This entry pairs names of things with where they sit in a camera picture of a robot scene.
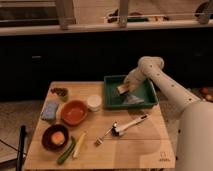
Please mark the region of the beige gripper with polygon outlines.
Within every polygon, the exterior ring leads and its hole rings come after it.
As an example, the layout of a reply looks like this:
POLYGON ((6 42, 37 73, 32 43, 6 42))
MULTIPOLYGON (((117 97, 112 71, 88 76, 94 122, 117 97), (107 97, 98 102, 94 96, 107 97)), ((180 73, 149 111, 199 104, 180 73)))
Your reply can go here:
POLYGON ((124 84, 127 86, 128 90, 132 92, 136 90, 145 79, 146 76, 140 71, 140 69, 135 68, 125 77, 124 84))

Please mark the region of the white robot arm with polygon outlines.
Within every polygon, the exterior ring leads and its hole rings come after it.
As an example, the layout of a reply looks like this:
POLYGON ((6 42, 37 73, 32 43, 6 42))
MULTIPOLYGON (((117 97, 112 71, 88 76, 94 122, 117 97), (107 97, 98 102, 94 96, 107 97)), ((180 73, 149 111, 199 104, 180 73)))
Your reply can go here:
POLYGON ((149 78, 180 111, 175 171, 213 171, 213 103, 184 88, 163 67, 161 57, 143 56, 124 83, 134 91, 149 78))

